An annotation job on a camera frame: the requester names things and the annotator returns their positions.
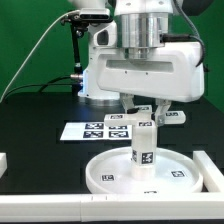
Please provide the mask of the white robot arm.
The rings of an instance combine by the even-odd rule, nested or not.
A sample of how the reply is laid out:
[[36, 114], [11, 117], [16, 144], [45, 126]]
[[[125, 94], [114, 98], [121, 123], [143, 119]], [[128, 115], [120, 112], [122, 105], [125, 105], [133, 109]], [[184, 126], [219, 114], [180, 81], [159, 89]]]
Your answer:
[[173, 101], [191, 102], [204, 92], [205, 47], [197, 31], [169, 32], [169, 18], [207, 7], [207, 0], [69, 0], [73, 23], [89, 33], [89, 63], [83, 74], [86, 101], [121, 101], [127, 112], [133, 97], [154, 98], [156, 123], [165, 123]]

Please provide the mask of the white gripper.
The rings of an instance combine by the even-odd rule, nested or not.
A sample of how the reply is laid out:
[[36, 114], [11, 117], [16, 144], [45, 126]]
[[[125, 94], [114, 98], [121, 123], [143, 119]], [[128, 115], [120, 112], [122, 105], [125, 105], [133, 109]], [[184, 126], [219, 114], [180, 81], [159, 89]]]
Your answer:
[[191, 102], [203, 95], [204, 72], [203, 65], [197, 66], [199, 58], [198, 42], [166, 43], [152, 49], [146, 60], [128, 60], [120, 49], [102, 49], [96, 65], [97, 84], [102, 90], [121, 93], [126, 114], [138, 112], [133, 95], [157, 98], [153, 118], [160, 127], [171, 101]]

